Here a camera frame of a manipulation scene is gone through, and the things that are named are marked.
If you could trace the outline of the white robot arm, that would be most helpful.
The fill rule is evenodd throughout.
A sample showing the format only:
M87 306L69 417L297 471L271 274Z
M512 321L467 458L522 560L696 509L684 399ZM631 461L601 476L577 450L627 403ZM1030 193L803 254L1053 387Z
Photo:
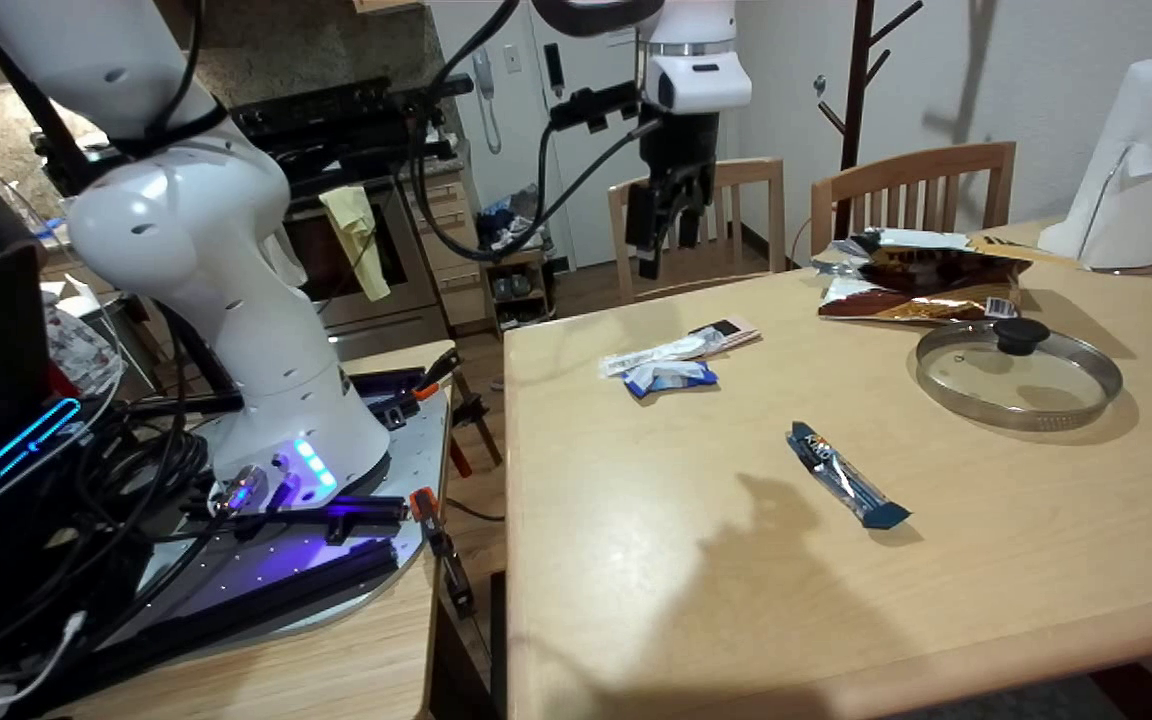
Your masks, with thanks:
M659 270L670 228L699 220L715 121L750 99L736 0L508 0L569 36L641 28L631 85L649 180L624 240ZM220 513L318 509L393 450L310 301L266 259L292 190L192 75L156 0L0 0L0 53L41 98L93 121L121 153L69 201L69 240L124 291L177 311L220 362L241 403L203 424Z

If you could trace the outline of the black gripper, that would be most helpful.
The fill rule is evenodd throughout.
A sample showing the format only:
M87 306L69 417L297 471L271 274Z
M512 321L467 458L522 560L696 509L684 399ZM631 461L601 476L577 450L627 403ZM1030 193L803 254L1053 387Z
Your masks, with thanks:
M631 193L631 250L641 255L655 255L668 234L680 234L684 250L696 244L710 201L715 124L715 111L650 111L641 124L641 160L649 165L649 180Z

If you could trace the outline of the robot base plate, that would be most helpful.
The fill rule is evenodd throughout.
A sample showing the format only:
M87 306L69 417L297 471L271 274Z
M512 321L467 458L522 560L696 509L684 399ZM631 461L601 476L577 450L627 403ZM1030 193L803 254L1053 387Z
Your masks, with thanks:
M148 599L87 627L99 662L161 664L217 646L301 633L366 606L425 553L410 492L440 483L453 387L408 394L371 379L362 399L384 424L381 461L344 479L301 433L242 479L211 495L217 523L161 544Z

